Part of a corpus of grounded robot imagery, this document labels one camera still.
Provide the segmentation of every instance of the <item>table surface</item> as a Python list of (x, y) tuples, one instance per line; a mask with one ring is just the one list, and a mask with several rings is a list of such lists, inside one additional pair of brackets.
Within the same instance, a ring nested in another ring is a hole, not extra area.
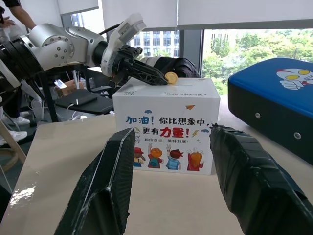
[[(313, 166), (234, 117), (227, 97), (221, 98), (219, 123), (256, 137), (313, 203)], [(54, 234), (81, 173), (114, 131), (112, 115), (40, 126), (0, 234)], [(129, 212), (126, 235), (243, 234), (216, 175), (135, 170)]]

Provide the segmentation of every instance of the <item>orange character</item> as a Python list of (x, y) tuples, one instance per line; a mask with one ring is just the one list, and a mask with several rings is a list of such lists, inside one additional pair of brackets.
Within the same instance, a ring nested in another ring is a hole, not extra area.
[(162, 151), (159, 148), (152, 148), (152, 144), (150, 143), (148, 146), (148, 157), (150, 159), (148, 168), (160, 169), (160, 164), (164, 162), (161, 156)]
[(200, 168), (203, 168), (204, 161), (202, 160), (203, 152), (198, 152), (196, 148), (193, 149), (193, 152), (191, 150), (187, 151), (188, 153), (188, 167), (187, 170), (189, 171), (199, 171)]

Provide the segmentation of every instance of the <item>gold coin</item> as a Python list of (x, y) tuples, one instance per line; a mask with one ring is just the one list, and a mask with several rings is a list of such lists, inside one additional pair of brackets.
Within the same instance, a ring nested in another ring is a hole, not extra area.
[(168, 81), (169, 84), (176, 84), (177, 83), (177, 75), (174, 72), (168, 72), (165, 75), (165, 79)]

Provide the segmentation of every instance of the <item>cartoon character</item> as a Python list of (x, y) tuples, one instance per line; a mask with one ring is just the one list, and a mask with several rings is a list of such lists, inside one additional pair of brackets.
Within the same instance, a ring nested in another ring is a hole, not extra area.
[(313, 72), (302, 69), (278, 70), (277, 76), (283, 79), (280, 83), (289, 90), (299, 90), (305, 85), (313, 84)]
[(148, 168), (158, 168), (160, 169), (160, 164), (164, 162), (161, 158), (162, 151), (159, 148), (152, 148), (152, 144), (150, 143), (148, 146), (148, 157), (149, 157), (149, 164)]
[(134, 150), (134, 166), (137, 166), (137, 167), (141, 167), (141, 164), (144, 163), (144, 161), (146, 160), (146, 158), (144, 158), (142, 156), (143, 152), (141, 151), (141, 148), (138, 148), (138, 147), (135, 147), (135, 150)]
[(202, 160), (203, 152), (197, 151), (196, 148), (193, 149), (193, 152), (191, 150), (187, 151), (188, 153), (188, 167), (187, 170), (189, 171), (199, 171), (200, 168), (203, 168), (204, 161)]
[(171, 151), (171, 145), (167, 145), (166, 150), (168, 157), (166, 167), (169, 170), (178, 170), (178, 169), (181, 170), (181, 164), (180, 161), (178, 161), (178, 159), (182, 157), (183, 153), (181, 153), (178, 149)]

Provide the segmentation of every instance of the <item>lightning bolt drawing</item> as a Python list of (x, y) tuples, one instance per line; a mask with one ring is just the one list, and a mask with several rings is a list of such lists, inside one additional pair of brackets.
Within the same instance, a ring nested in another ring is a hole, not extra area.
[(195, 137), (198, 134), (198, 130), (194, 131), (194, 133), (192, 134), (192, 137)]

